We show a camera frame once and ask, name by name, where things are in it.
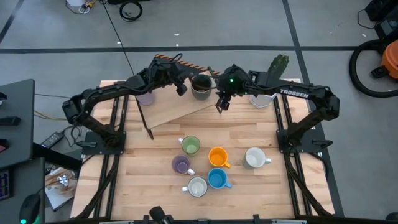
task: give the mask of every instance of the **computer mouse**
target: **computer mouse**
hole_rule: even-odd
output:
[[[40,195],[33,194],[25,198],[19,210],[19,223],[32,224],[35,222],[40,209]]]

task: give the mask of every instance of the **light blue mug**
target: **light blue mug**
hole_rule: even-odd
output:
[[[232,184],[228,183],[228,176],[223,169],[214,168],[207,175],[209,185],[215,189],[222,189],[223,187],[231,188]]]

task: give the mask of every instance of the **gray floor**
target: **gray floor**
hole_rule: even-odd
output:
[[[356,23],[357,12],[369,0],[289,0],[301,46],[355,46],[377,38],[373,30]],[[17,0],[0,1],[0,29]],[[100,4],[90,13],[75,15],[63,0],[25,0],[1,49],[52,49],[120,47],[118,38]],[[279,0],[152,0],[142,2],[144,13],[136,22],[118,16],[107,5],[126,47],[175,47],[261,45],[293,46],[284,5]],[[159,52],[127,53],[135,72],[148,66]],[[176,52],[161,52],[174,55]],[[302,78],[295,52],[229,50],[184,52],[184,60],[223,70],[232,63],[246,70],[265,70],[273,57],[290,56],[285,78]],[[395,135],[398,119],[395,99],[375,99],[358,93],[348,78],[351,52],[303,52],[311,82],[328,85],[341,100],[340,117],[324,122],[327,139],[335,143],[330,156],[338,190],[347,217],[385,218],[398,211],[398,168]],[[374,81],[369,72],[380,62],[372,52],[362,55],[358,72],[375,90],[392,90],[390,80]],[[33,78],[36,92],[72,96],[93,88],[100,80],[131,76],[123,53],[0,54],[0,85]],[[63,117],[57,98],[36,97],[35,108],[53,117]],[[66,122],[35,119],[35,142],[43,141]],[[63,142],[56,150],[70,152]],[[70,205],[48,220],[68,216]]]

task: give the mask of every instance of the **green mug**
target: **green mug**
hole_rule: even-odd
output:
[[[183,139],[179,138],[178,140],[181,143],[182,150],[189,156],[192,156],[199,151],[200,141],[195,136],[187,136]]]

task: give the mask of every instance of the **green cactus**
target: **green cactus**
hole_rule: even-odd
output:
[[[282,54],[276,56],[276,58],[274,58],[272,63],[269,65],[268,74],[272,78],[280,79],[282,74],[285,72],[288,63],[289,63],[289,56]]]

